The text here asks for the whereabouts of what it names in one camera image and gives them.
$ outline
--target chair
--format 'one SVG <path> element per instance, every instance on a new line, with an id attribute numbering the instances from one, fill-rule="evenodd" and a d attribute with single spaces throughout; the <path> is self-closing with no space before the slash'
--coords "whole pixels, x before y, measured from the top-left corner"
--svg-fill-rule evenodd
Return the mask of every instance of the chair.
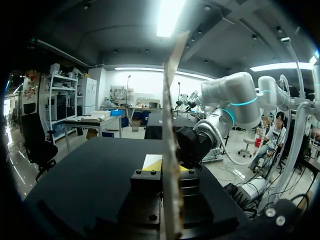
<path id="1" fill-rule="evenodd" d="M 21 125 L 27 157 L 30 163 L 38 165 L 39 173 L 35 178 L 38 181 L 45 171 L 49 171 L 56 165 L 56 161 L 53 159 L 58 153 L 58 148 L 53 141 L 55 131 L 49 130 L 47 132 L 50 135 L 50 141 L 47 141 L 38 113 L 22 116 Z"/>
<path id="2" fill-rule="evenodd" d="M 243 155 L 243 157 L 245 158 L 246 156 L 251 158 L 252 154 L 251 152 L 248 150 L 249 145 L 253 145 L 255 143 L 255 136 L 256 133 L 253 131 L 253 129 L 247 129 L 245 131 L 244 137 L 243 137 L 243 142 L 246 143 L 246 147 L 245 149 L 240 149 L 238 151 L 239 155 Z"/>

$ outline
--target ceiling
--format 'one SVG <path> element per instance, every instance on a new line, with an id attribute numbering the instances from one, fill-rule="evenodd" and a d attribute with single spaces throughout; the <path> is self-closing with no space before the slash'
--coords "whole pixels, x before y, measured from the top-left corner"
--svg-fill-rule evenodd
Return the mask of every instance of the ceiling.
<path id="1" fill-rule="evenodd" d="M 159 67 L 173 49 L 175 36 L 190 31 L 179 68 L 216 78 L 239 71 L 258 77 L 261 72 L 250 67 L 292 62 L 280 42 L 283 37 L 291 38 L 301 62 L 308 62 L 316 50 L 303 29 L 269 0 L 186 0 L 171 38 L 156 34 L 160 3 L 66 0 L 43 22 L 37 37 L 88 65 Z M 285 72 L 296 79 L 295 70 Z M 272 71 L 276 78 L 281 73 Z M 308 85 L 311 75 L 303 74 Z"/>

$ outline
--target glossy floor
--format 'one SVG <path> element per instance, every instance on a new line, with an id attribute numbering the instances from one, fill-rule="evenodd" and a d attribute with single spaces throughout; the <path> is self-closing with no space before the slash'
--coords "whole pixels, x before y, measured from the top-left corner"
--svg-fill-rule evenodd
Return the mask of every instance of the glossy floor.
<path id="1" fill-rule="evenodd" d="M 23 147 L 23 138 L 20 134 L 19 129 L 9 129 L 7 128 L 7 133 L 9 137 L 9 154 L 7 161 L 10 165 L 10 169 L 14 180 L 16 182 L 16 187 L 21 197 L 24 199 L 30 190 L 34 187 L 36 183 L 35 178 L 38 174 L 38 167 L 35 164 L 32 164 L 28 161 L 26 150 Z M 110 131 L 114 132 L 116 138 L 119 137 L 119 131 Z M 71 151 L 83 144 L 86 139 L 86 130 L 82 136 L 78 136 L 76 132 L 69 135 L 69 142 L 71 146 Z M 230 132 L 230 138 L 227 142 L 227 150 L 230 155 L 237 160 L 238 162 L 251 162 L 252 158 L 238 155 L 238 151 L 246 147 L 246 144 L 243 142 L 244 132 L 238 130 L 232 130 Z M 131 127 L 125 127 L 122 132 L 123 138 L 130 139 L 143 139 L 145 136 L 145 130 L 143 127 L 139 128 L 138 132 L 132 132 Z M 64 138 L 56 142 L 58 147 L 58 154 L 54 158 L 57 162 L 61 161 L 67 154 L 67 145 Z M 256 148 L 253 145 L 249 146 L 249 150 L 253 153 Z M 239 184 L 246 182 L 249 178 L 253 177 L 254 174 L 247 168 L 247 165 L 235 165 L 230 162 L 226 156 L 223 156 L 223 161 L 207 162 L 205 163 L 206 167 L 212 172 L 212 174 L 218 179 L 222 186 L 227 185 L 228 183 Z M 299 174 L 300 171 L 296 170 L 292 176 L 288 188 L 290 189 L 283 193 L 282 198 L 292 198 L 297 194 L 302 194 L 306 192 L 306 189 L 310 186 L 312 182 L 312 174 L 306 169 L 303 174 Z M 273 177 L 276 179 L 279 176 L 279 170 L 273 174 Z M 318 185 L 319 181 L 316 181 L 312 185 L 311 190 L 315 192 L 315 188 Z"/>

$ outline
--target white stool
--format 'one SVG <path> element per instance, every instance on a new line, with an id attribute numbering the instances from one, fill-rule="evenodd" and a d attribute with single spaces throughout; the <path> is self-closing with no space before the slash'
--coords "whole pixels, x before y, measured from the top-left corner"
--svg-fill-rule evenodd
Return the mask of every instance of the white stool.
<path id="1" fill-rule="evenodd" d="M 245 131 L 243 142 L 246 143 L 245 149 L 240 149 L 238 151 L 239 155 L 242 155 L 244 158 L 249 157 L 251 158 L 251 152 L 248 150 L 249 144 L 253 145 L 255 143 L 255 132 L 252 129 L 247 129 Z"/>

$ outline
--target office chair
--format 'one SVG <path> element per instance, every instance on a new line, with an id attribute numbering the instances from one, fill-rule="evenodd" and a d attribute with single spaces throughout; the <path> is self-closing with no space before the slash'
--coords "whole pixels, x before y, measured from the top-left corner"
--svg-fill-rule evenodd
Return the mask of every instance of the office chair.
<path id="1" fill-rule="evenodd" d="M 30 163 L 38 165 L 39 173 L 35 178 L 35 181 L 38 181 L 45 171 L 49 171 L 56 165 L 53 159 L 58 153 L 58 148 L 54 145 L 55 131 L 47 132 L 50 135 L 50 141 L 47 141 L 38 113 L 22 116 L 21 125 L 27 157 Z"/>

